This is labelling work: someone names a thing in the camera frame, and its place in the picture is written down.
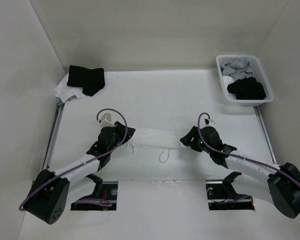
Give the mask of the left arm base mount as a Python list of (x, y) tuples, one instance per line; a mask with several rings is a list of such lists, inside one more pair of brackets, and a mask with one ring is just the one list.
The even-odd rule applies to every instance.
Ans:
[(90, 174), (70, 189), (66, 206), (71, 211), (115, 211), (118, 186), (117, 181)]

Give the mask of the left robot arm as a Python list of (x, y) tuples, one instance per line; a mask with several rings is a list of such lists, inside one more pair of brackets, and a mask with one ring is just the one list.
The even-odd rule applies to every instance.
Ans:
[(97, 141), (83, 157), (56, 171), (42, 170), (19, 209), (49, 225), (54, 224), (66, 209), (70, 189), (90, 175), (98, 181), (88, 183), (85, 193), (90, 199), (98, 199), (102, 195), (102, 179), (94, 173), (104, 168), (111, 159), (111, 153), (128, 142), (135, 132), (135, 128), (119, 121), (103, 126)]

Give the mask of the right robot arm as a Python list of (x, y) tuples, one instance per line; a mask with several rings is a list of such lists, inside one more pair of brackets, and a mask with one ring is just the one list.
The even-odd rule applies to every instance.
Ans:
[(226, 197), (257, 197), (273, 204), (288, 218), (300, 214), (300, 171), (295, 165), (267, 164), (240, 156), (235, 153), (236, 147), (222, 142), (212, 126), (193, 126), (180, 142), (196, 152), (206, 152), (215, 164), (234, 171), (234, 178), (226, 179), (222, 185)]

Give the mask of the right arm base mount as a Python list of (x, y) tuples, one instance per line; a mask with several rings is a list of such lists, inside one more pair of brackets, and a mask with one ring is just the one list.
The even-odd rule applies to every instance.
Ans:
[(236, 193), (232, 183), (241, 176), (234, 171), (224, 179), (205, 182), (208, 208), (211, 211), (255, 210), (253, 198), (246, 194)]

